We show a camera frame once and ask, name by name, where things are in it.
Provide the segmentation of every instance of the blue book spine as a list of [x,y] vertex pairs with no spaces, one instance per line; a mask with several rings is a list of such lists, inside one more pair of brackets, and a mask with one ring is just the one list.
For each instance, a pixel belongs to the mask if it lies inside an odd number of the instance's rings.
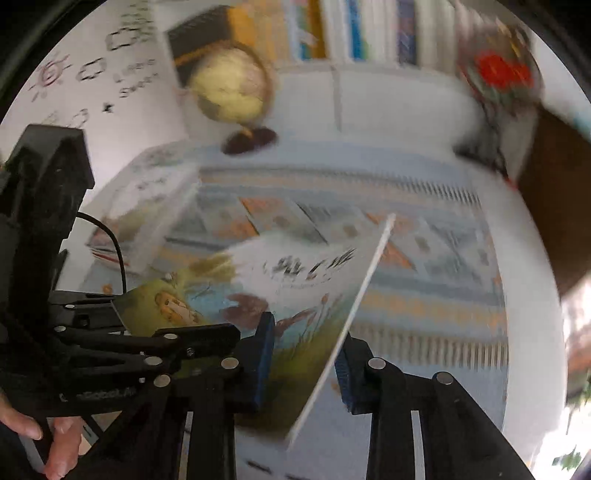
[[349,22],[351,24],[351,58],[354,60],[364,60],[359,4],[357,3],[357,0],[346,1],[347,6],[349,7]]
[[417,64],[416,25],[414,0],[398,0],[399,64]]

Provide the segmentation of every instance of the human hand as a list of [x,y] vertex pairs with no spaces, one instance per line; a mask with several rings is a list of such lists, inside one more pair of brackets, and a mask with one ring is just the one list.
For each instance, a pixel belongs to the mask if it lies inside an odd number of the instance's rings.
[[[32,440],[41,440],[43,431],[31,417],[23,415],[11,407],[0,392],[0,422],[13,432]],[[82,419],[62,417],[53,423],[53,443],[43,474],[48,480],[60,480],[78,463],[78,449],[82,440]]]

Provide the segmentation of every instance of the red sun drawing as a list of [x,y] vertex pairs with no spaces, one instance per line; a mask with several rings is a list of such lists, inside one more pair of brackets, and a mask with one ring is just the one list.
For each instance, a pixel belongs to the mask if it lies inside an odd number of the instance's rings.
[[59,52],[53,58],[37,67],[37,80],[29,87],[29,91],[36,89],[35,95],[31,99],[32,102],[37,100],[38,96],[45,98],[47,96],[47,88],[55,82],[62,83],[61,76],[64,70],[71,67],[72,64],[68,62],[69,55],[65,55],[58,59]]

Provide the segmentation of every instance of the metal rivet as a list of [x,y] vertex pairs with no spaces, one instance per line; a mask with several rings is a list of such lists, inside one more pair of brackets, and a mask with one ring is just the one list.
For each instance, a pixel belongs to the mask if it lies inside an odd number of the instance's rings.
[[170,377],[168,375],[159,375],[154,378],[154,385],[158,388],[166,387],[170,383]]
[[373,368],[374,370],[381,370],[382,368],[386,367],[386,360],[375,356],[368,360],[368,365],[370,368]]
[[453,377],[447,372],[439,372],[436,378],[437,381],[443,385],[451,385],[453,383]]
[[233,370],[238,365],[240,365],[238,358],[234,358],[232,356],[225,358],[221,363],[222,368],[225,368],[226,370]]
[[162,363],[162,359],[159,356],[147,356],[144,358],[144,363],[151,367],[155,367]]

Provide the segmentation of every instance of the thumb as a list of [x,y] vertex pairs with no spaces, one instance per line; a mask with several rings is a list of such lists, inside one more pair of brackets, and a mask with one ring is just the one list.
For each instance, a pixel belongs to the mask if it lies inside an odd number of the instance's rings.
[[30,439],[41,440],[43,437],[43,431],[39,424],[31,417],[12,408],[2,393],[0,393],[0,422],[13,432]]

